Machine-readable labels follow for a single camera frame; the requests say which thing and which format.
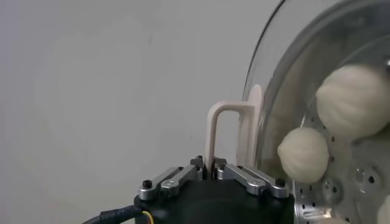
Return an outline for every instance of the white wall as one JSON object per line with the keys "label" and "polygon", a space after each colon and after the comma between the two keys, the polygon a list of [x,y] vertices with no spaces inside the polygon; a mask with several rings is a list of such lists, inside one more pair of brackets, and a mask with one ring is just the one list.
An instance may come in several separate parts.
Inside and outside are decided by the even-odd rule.
{"label": "white wall", "polygon": [[[203,154],[276,3],[0,1],[0,223],[80,223]],[[236,118],[217,149],[231,161]]]}

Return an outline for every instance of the metal linkage arm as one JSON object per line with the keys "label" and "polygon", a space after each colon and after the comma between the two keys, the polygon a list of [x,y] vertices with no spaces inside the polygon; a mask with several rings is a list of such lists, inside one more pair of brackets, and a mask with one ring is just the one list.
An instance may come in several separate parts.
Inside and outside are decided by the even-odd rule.
{"label": "metal linkage arm", "polygon": [[197,168],[195,165],[189,165],[182,169],[178,174],[174,175],[171,179],[164,180],[161,183],[161,190],[168,193],[169,197],[173,197],[179,194],[180,188],[188,180],[197,180]]}
{"label": "metal linkage arm", "polygon": [[141,200],[152,200],[160,190],[161,182],[179,173],[179,167],[171,167],[153,180],[143,181],[138,196]]}
{"label": "metal linkage arm", "polygon": [[276,198],[289,196],[289,189],[284,180],[275,180],[259,170],[228,164],[224,167],[219,167],[217,174],[220,180],[234,179],[238,181],[246,187],[250,194],[259,195],[262,190],[267,189]]}

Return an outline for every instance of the metal steamer tray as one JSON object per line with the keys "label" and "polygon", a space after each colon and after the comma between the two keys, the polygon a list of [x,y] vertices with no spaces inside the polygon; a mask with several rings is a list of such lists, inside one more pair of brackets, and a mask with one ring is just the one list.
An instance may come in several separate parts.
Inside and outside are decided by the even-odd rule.
{"label": "metal steamer tray", "polygon": [[[390,1],[360,0],[337,3],[314,19],[279,61],[264,95],[257,168],[273,177],[288,178],[277,147],[299,126],[321,132],[330,153],[320,181],[291,182],[296,223],[317,223],[330,217],[350,223],[377,222],[379,206],[390,194],[390,125],[375,136],[347,142],[322,125],[315,93],[336,68],[367,63],[387,69],[389,59]],[[249,75],[256,74],[256,66],[252,61]],[[251,80],[246,89],[256,84]]]}

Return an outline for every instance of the black cable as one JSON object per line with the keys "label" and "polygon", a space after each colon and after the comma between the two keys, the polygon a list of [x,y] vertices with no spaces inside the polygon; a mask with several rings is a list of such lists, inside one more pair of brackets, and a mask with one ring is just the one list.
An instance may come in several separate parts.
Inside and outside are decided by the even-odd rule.
{"label": "black cable", "polygon": [[142,209],[134,205],[124,208],[102,211],[99,216],[93,217],[82,224],[119,224],[142,215]]}
{"label": "black cable", "polygon": [[98,216],[93,217],[92,219],[89,219],[89,220],[83,222],[82,224],[97,224],[99,222],[100,222],[100,216],[98,215]]}

